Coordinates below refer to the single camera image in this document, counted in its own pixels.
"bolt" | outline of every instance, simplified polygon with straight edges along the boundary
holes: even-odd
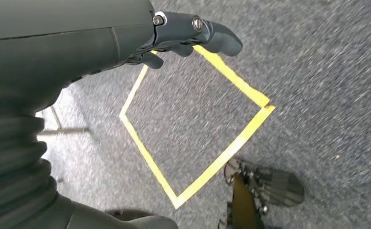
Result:
[[[202,20],[201,20],[201,18],[198,17],[198,16],[195,16],[192,19],[192,26],[194,27],[195,31],[201,32],[202,31]]]
[[[159,15],[154,16],[154,17],[153,17],[153,24],[154,24],[154,25],[162,25],[162,24],[164,24],[164,19],[163,19],[163,17],[161,17],[161,16],[159,16]]]

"screw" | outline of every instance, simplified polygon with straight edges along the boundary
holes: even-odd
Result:
[[[263,215],[266,215],[267,213],[268,213],[268,210],[269,210],[270,208],[267,206],[267,205],[265,205],[264,207],[263,207]]]
[[[195,16],[192,19],[192,26],[194,27],[195,31],[201,32],[202,31],[202,20],[201,20],[201,18],[198,17],[198,16]]]
[[[163,19],[163,17],[161,17],[161,16],[154,16],[153,17],[153,24],[154,25],[162,25],[162,24],[164,24],[164,19]]]
[[[229,178],[227,178],[227,183],[233,184],[233,182],[234,182],[234,177],[233,176],[230,176]]]

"robotic hand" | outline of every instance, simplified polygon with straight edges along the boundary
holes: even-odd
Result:
[[[0,0],[0,228],[177,228],[162,217],[122,222],[58,194],[35,113],[84,75],[125,63],[157,69],[151,50],[188,56],[193,45],[242,49],[225,26],[155,12],[149,0]]]
[[[163,60],[149,51],[173,51],[182,57],[192,53],[193,45],[201,45],[212,53],[222,52],[236,56],[242,50],[240,39],[227,27],[202,20],[197,15],[156,12],[153,16],[154,34],[150,41],[139,47],[127,64],[144,63],[152,69],[163,65]]]

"yellow tape outline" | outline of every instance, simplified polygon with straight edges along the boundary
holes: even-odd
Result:
[[[210,165],[208,168],[181,194],[178,196],[174,193],[170,184],[167,182],[163,173],[160,171],[156,162],[153,160],[151,154],[146,149],[145,145],[140,140],[135,128],[130,123],[126,116],[126,112],[135,97],[136,91],[139,89],[143,79],[146,76],[148,67],[145,65],[140,72],[132,90],[130,91],[128,98],[122,107],[119,114],[119,118],[124,124],[125,128],[129,132],[130,136],[135,141],[140,153],[144,157],[157,181],[161,184],[167,196],[171,200],[175,209],[178,209],[188,199],[190,199],[195,193],[198,192],[225,164],[239,151],[239,149],[248,141],[248,139],[254,134],[254,132],[263,124],[267,117],[274,111],[275,107],[268,105],[270,99],[261,92],[250,87],[240,76],[238,76],[231,68],[229,68],[219,55],[206,51],[201,46],[194,46],[194,50],[202,55],[208,62],[210,62],[216,69],[218,69],[230,82],[232,82],[239,90],[241,90],[248,98],[254,103],[261,107],[260,111],[253,117],[249,124],[244,128],[243,131],[233,140],[232,143],[219,155],[219,157]]]

